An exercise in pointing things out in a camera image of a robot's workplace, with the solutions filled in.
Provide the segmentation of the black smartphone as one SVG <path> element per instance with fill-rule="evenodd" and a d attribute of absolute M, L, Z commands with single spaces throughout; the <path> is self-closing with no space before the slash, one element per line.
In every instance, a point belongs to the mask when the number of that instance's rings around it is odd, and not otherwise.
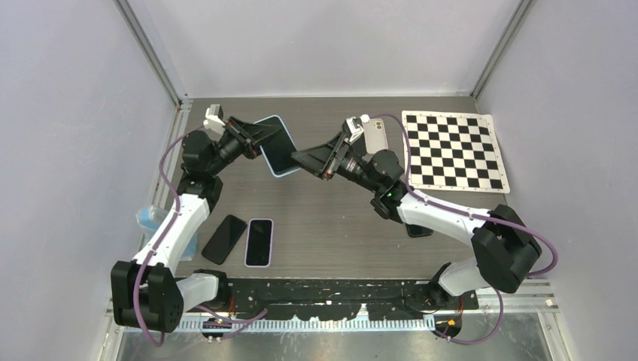
<path fill-rule="evenodd" d="M 365 144 L 365 139 L 364 138 L 359 138 L 357 139 L 352 145 L 351 145 L 351 152 L 355 155 L 355 156 L 359 156 L 359 157 L 365 157 L 367 155 L 367 151 L 366 151 L 366 144 Z"/>

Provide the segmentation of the beige phone case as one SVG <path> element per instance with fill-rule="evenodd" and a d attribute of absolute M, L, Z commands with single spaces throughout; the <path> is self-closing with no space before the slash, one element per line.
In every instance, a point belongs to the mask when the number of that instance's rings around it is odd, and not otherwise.
<path fill-rule="evenodd" d="M 374 155 L 378 151 L 387 150 L 388 142 L 384 121 L 381 118 L 371 118 L 363 124 L 363 136 L 367 155 Z"/>

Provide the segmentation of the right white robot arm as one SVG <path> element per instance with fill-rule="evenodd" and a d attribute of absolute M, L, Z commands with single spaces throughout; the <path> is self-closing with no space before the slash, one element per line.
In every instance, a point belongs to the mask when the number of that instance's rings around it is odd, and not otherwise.
<path fill-rule="evenodd" d="M 320 179 L 338 174 L 371 191 L 371 205 L 380 217 L 440 232 L 472 249 L 469 259 L 444 264 L 426 285 L 427 296 L 438 308 L 450 308 L 460 295 L 485 287 L 515 293 L 542 254 L 536 236 L 524 231 L 510 207 L 462 209 L 413 190 L 403 181 L 404 169 L 391 150 L 365 160 L 339 133 L 291 157 Z"/>

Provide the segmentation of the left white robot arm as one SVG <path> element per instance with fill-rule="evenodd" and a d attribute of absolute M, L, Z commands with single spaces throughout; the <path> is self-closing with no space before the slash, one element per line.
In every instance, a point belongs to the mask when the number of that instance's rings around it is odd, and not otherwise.
<path fill-rule="evenodd" d="M 111 270 L 117 325 L 146 334 L 170 333 L 185 312 L 199 305 L 212 311 L 229 305 L 231 292 L 224 272 L 197 271 L 177 280 L 176 268 L 190 240 L 218 203 L 223 189 L 219 174 L 240 156 L 260 156 L 262 147 L 282 131 L 279 126 L 229 117 L 207 120 L 176 140 L 182 175 L 177 185 L 169 185 L 174 197 L 169 215 L 130 261 L 118 261 Z"/>

